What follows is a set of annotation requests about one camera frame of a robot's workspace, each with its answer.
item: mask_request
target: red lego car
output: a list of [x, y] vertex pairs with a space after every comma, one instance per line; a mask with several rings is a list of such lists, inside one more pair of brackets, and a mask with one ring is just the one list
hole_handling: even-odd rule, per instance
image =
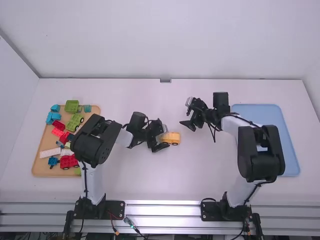
[[63, 170], [68, 170], [69, 168], [78, 168], [79, 167], [79, 163], [78, 160], [75, 158], [75, 155], [72, 154], [71, 156], [62, 156], [60, 158], [60, 168]]

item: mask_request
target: metal extrusion frame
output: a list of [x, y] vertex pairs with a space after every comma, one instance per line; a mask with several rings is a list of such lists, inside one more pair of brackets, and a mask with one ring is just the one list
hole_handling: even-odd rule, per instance
[[[238, 234], [241, 222], [203, 222], [199, 201], [126, 200], [125, 215], [142, 234]], [[1, 232], [62, 232], [66, 213], [74, 202], [0, 202]], [[320, 206], [252, 205], [259, 213], [264, 235], [320, 236]], [[115, 220], [120, 233], [135, 232]], [[72, 222], [71, 231], [80, 230], [81, 220]], [[85, 220], [84, 233], [113, 233], [110, 220]]]

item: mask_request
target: white table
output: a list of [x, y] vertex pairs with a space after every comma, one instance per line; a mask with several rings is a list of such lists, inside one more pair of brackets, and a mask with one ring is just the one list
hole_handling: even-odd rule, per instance
[[[279, 105], [300, 164], [298, 177], [279, 177], [252, 201], [264, 233], [320, 235], [320, 220], [315, 218], [320, 216], [320, 124], [301, 80], [41, 79], [0, 182], [0, 210], [6, 213], [0, 230], [62, 231], [64, 214], [80, 195], [81, 180], [34, 177], [31, 168], [50, 106], [77, 99], [100, 106], [102, 116], [122, 124], [139, 111], [181, 133], [181, 145], [157, 153], [144, 144], [133, 149], [115, 146], [103, 165], [107, 198], [132, 203], [126, 214], [135, 217], [142, 232], [238, 233], [238, 222], [201, 222], [197, 207], [205, 197], [219, 200], [239, 174], [234, 138], [219, 132], [213, 143], [207, 127], [192, 132], [179, 124], [189, 119], [187, 97], [199, 97], [212, 107], [213, 92], [222, 91], [229, 93], [230, 105]], [[74, 221], [75, 231], [79, 224]], [[92, 220], [86, 225], [84, 232], [112, 232], [110, 221]], [[123, 225], [121, 231], [131, 230]]]

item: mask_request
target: green lego car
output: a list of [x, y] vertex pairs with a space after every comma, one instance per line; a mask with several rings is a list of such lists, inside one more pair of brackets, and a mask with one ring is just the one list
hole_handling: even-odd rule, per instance
[[81, 114], [78, 114], [78, 113], [75, 113], [72, 115], [70, 121], [72, 122], [75, 122], [75, 123], [83, 123], [85, 120], [85, 118], [81, 115]]
[[71, 116], [71, 119], [67, 122], [65, 128], [71, 132], [75, 132], [84, 120], [85, 118], [81, 114], [75, 113]]

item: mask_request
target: lego brick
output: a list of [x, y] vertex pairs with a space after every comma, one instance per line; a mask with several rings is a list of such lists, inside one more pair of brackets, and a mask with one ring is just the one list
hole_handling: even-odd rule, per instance
[[91, 105], [83, 105], [83, 110], [85, 113], [91, 113]]
[[67, 170], [71, 167], [79, 167], [79, 163], [78, 160], [75, 158], [75, 155], [71, 155], [71, 156], [62, 156], [60, 158], [60, 168], [63, 170]]
[[77, 113], [81, 113], [82, 112], [82, 105], [79, 105], [77, 108]]
[[58, 113], [60, 111], [60, 106], [58, 104], [53, 105], [51, 111]]
[[66, 125], [64, 125], [62, 122], [58, 121], [58, 120], [54, 120], [54, 122], [52, 123], [52, 125], [54, 127], [56, 127], [57, 129], [63, 131], [66, 128]]
[[46, 117], [45, 123], [48, 125], [51, 125], [53, 122], [54, 122], [54, 120], [52, 119], [52, 112], [49, 112], [48, 116]]
[[62, 149], [60, 156], [71, 156], [72, 154], [74, 154], [74, 152], [70, 149]]
[[76, 135], [77, 134], [77, 132], [79, 132], [79, 130], [82, 128], [82, 125], [80, 125], [79, 127], [78, 127], [78, 129], [74, 132], [74, 134], [73, 135]]
[[75, 136], [75, 135], [73, 135], [72, 133], [70, 133], [70, 134], [68, 135], [68, 141], [69, 141], [69, 142], [72, 142], [72, 140], [74, 139], [74, 136]]
[[51, 114], [52, 114], [51, 119], [53, 119], [53, 120], [60, 120], [61, 119], [60, 113], [52, 112]]
[[65, 145], [61, 141], [56, 141], [55, 144], [57, 144], [61, 149], [65, 148]]
[[56, 135], [56, 136], [59, 137], [59, 138], [64, 134], [63, 131], [59, 130], [59, 129], [56, 128], [56, 127], [51, 131], [51, 133], [54, 134], [54, 135]]
[[47, 157], [51, 157], [51, 156], [54, 156], [54, 155], [59, 155], [59, 154], [61, 154], [61, 148], [60, 147], [52, 148], [52, 149], [45, 150], [45, 151], [41, 151], [39, 153], [41, 159], [44, 159], [44, 158], [47, 158]]
[[81, 176], [81, 168], [80, 167], [75, 167], [73, 172], [74, 172], [74, 174]]
[[57, 164], [58, 164], [58, 158], [57, 157], [54, 157], [54, 156], [49, 157], [48, 165], [55, 166]]
[[68, 142], [68, 135], [70, 134], [70, 132], [65, 132], [59, 139], [59, 141], [62, 143], [62, 144], [66, 144]]
[[64, 110], [67, 113], [75, 114], [78, 111], [79, 101], [78, 100], [67, 100], [64, 106]]

